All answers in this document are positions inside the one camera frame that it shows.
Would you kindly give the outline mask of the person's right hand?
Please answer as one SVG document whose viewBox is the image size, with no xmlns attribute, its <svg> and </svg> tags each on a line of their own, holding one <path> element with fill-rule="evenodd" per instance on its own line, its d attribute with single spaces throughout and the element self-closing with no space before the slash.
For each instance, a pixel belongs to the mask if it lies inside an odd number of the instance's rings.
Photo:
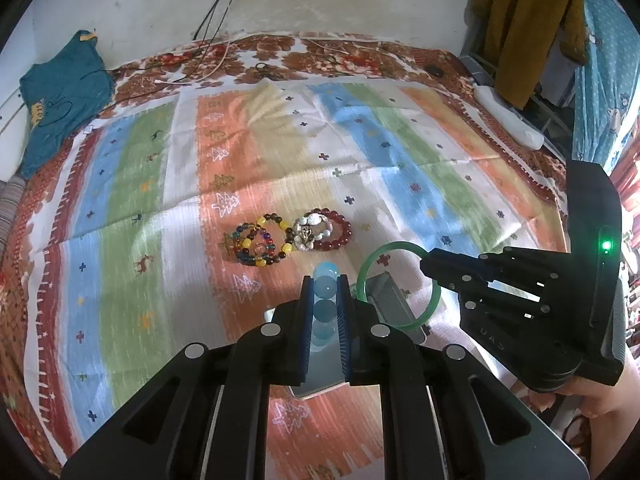
<svg viewBox="0 0 640 480">
<path fill-rule="evenodd" d="M 588 418 L 613 415 L 634 425 L 639 420 L 639 370 L 631 351 L 625 349 L 623 373 L 614 386 L 574 376 L 554 393 L 528 393 L 529 401 L 541 411 L 548 410 L 557 396 L 580 396 L 579 411 Z"/>
</svg>

